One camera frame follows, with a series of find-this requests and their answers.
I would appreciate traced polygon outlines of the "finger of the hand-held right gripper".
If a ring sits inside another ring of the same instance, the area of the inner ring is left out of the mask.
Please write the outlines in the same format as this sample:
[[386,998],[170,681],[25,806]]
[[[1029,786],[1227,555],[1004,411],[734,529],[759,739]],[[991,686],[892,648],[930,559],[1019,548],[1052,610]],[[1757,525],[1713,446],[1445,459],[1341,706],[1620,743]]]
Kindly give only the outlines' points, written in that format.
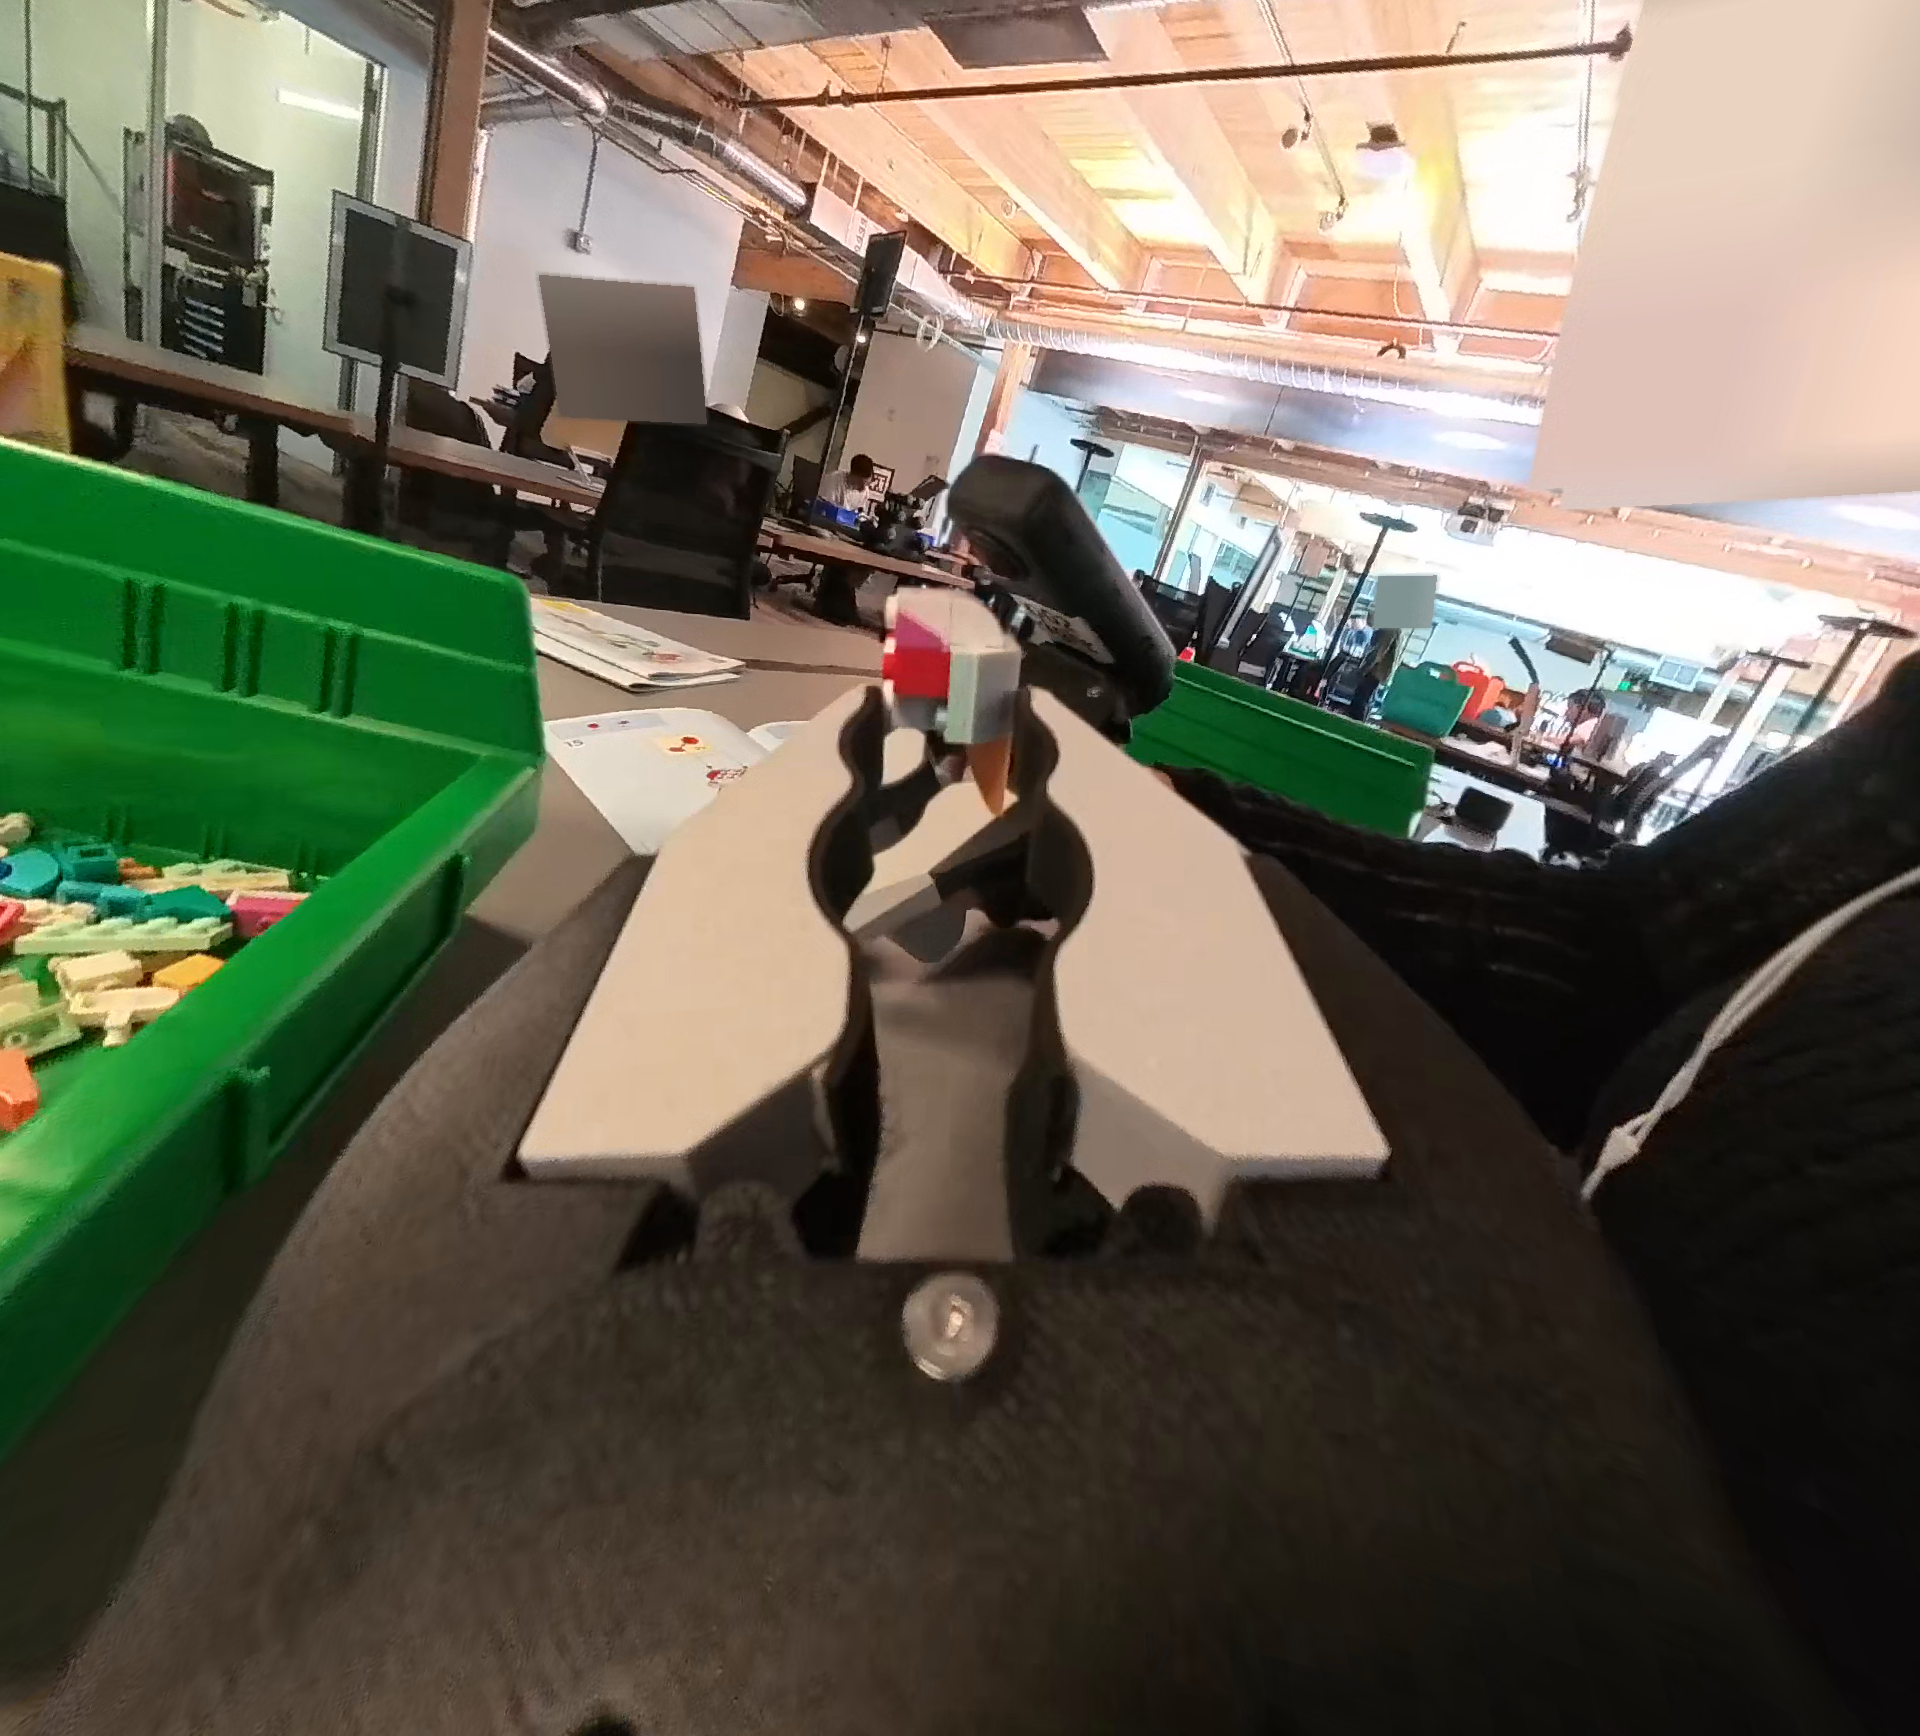
[[912,959],[943,959],[964,942],[964,896],[948,896],[925,871],[874,875],[849,899],[847,935],[892,942]]
[[1045,810],[1004,810],[964,845],[950,845],[930,871],[943,906],[984,911],[997,933],[1046,924],[1052,906],[1033,883],[1033,836]]

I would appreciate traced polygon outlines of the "pile of loose lego pieces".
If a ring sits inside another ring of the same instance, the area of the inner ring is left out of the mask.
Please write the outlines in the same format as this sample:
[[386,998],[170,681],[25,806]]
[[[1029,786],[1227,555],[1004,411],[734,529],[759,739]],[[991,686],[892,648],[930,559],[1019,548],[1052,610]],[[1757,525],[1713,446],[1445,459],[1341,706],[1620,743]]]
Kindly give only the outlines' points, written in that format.
[[310,896],[315,875],[282,867],[150,861],[3,810],[0,1132],[31,1126],[63,1072],[126,1046]]

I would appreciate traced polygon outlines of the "black equipment rack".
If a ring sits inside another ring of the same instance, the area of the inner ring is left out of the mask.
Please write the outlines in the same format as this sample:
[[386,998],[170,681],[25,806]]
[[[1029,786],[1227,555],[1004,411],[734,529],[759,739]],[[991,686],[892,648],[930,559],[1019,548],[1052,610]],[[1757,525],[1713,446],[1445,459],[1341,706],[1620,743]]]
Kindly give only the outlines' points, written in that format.
[[273,170],[165,115],[157,339],[222,370],[266,370]]

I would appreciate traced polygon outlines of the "monitor on stand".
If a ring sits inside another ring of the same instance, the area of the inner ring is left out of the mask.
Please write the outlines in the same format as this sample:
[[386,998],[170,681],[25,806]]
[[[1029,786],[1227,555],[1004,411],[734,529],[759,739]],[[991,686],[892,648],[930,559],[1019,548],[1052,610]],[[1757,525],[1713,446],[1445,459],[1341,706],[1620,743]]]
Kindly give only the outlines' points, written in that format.
[[469,237],[327,196],[324,330],[334,357],[452,391],[466,350]]

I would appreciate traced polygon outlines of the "green plastic bin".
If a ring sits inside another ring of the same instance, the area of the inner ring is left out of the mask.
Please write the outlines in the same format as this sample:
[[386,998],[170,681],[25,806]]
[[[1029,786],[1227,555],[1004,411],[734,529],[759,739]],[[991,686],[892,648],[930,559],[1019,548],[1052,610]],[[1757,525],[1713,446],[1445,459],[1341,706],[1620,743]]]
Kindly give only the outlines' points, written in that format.
[[1205,767],[1397,841],[1420,829],[1435,773],[1435,749],[1412,739],[1198,661],[1174,661],[1174,686],[1129,723],[1124,749],[1138,763]]
[[3,446],[0,798],[315,896],[0,1151],[3,1458],[324,1106],[534,836],[526,592],[488,569]]

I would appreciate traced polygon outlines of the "wooden office desk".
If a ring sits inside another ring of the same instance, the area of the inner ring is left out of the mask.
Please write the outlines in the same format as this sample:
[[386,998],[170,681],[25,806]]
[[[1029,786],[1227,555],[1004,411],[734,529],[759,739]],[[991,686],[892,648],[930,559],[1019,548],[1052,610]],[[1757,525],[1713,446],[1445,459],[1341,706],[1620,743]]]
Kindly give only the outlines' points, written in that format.
[[361,536],[386,536],[392,468],[452,477],[569,512],[591,512],[601,501],[601,478],[591,477],[460,446],[409,426],[379,431],[371,413],[302,405],[266,374],[133,344],[87,323],[67,335],[67,386],[69,394],[109,394],[165,413],[239,418],[247,438],[247,501],[259,508],[276,508],[276,431],[324,438],[343,459],[343,525]]

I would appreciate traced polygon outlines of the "white and red lego model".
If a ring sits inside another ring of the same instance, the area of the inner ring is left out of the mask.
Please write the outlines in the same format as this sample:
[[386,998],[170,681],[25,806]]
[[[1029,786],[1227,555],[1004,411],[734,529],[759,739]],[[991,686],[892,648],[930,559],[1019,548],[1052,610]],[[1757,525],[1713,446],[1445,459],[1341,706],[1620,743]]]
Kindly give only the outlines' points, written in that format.
[[879,700],[896,729],[964,752],[989,813],[1009,810],[1022,653],[989,602],[903,589],[879,616]]

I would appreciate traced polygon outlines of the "black office chair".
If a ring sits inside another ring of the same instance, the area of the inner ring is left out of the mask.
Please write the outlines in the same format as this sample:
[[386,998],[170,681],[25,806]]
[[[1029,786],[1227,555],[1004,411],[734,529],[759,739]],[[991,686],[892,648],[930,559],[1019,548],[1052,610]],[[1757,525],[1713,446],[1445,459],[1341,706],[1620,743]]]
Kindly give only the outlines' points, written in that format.
[[779,446],[726,411],[625,426],[585,525],[585,596],[682,616],[750,616]]

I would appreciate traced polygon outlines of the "person's torso in black sweater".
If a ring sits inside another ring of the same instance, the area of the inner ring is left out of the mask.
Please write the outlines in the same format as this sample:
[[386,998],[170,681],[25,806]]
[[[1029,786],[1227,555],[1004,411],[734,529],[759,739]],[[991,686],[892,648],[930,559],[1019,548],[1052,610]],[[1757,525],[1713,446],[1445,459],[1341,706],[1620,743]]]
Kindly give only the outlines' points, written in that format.
[[1579,1176],[1782,1615],[1862,1733],[1920,1733],[1916,883],[1635,1041]]

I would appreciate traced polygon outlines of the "lego instruction booklet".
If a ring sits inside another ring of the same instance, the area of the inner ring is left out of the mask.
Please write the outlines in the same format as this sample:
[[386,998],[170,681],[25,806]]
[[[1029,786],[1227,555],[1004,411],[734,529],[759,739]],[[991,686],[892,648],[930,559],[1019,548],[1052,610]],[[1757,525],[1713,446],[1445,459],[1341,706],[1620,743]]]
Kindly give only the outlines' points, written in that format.
[[673,641],[569,596],[534,596],[534,648],[625,691],[713,686],[746,669],[740,658]]
[[660,855],[682,819],[767,763],[795,723],[740,729],[702,706],[617,706],[545,723],[545,760],[625,836]]

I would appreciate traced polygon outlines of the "person's right forearm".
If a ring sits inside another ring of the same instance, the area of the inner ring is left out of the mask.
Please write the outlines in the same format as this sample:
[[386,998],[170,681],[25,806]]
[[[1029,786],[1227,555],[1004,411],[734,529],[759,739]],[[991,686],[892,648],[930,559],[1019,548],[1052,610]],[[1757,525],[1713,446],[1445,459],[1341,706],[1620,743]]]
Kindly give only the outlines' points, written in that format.
[[1351,829],[1205,767],[1166,781],[1283,861],[1554,1151],[1575,1151],[1599,1081],[1669,1011],[1916,867],[1920,661],[1909,653],[1875,704],[1737,793],[1579,871]]

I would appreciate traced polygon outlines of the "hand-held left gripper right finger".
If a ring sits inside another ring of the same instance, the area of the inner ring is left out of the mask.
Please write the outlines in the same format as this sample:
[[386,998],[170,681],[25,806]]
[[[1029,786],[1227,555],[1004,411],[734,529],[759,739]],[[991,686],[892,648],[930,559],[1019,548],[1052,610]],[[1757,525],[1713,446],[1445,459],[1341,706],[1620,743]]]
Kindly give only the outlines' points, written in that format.
[[1386,1140],[1245,849],[1052,691],[1019,713],[1022,906],[1052,920],[1019,1072],[1019,1230],[1046,1190],[1381,1177]]

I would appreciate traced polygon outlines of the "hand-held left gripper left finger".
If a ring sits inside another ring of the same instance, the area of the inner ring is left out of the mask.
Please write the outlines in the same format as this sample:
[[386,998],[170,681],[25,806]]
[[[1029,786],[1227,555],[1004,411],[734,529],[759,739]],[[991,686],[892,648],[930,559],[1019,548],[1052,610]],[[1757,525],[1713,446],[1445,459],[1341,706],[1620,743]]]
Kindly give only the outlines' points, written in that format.
[[816,1186],[835,1163],[879,739],[879,686],[849,686],[665,841],[522,1126],[526,1177]]

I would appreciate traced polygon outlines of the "yellow lego set box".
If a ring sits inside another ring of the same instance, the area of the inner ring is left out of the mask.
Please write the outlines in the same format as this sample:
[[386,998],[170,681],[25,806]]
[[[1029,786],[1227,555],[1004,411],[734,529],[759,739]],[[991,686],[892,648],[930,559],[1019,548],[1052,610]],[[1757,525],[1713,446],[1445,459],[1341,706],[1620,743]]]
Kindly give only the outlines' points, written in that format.
[[0,253],[0,436],[69,453],[67,274]]

